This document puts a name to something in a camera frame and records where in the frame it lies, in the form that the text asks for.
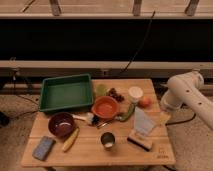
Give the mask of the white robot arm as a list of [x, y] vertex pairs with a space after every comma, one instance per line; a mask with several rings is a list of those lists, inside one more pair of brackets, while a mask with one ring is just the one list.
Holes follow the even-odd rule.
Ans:
[[199, 91], [203, 85], [204, 78], [198, 71], [170, 77], [167, 81], [167, 91], [160, 101], [161, 109], [172, 112], [186, 104], [213, 130], [213, 102]]

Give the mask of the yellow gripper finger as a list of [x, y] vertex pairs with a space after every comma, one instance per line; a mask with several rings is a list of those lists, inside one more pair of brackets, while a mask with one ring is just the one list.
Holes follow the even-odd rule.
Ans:
[[165, 125], [171, 118], [171, 115], [167, 112], [161, 112], [159, 116], [159, 124]]

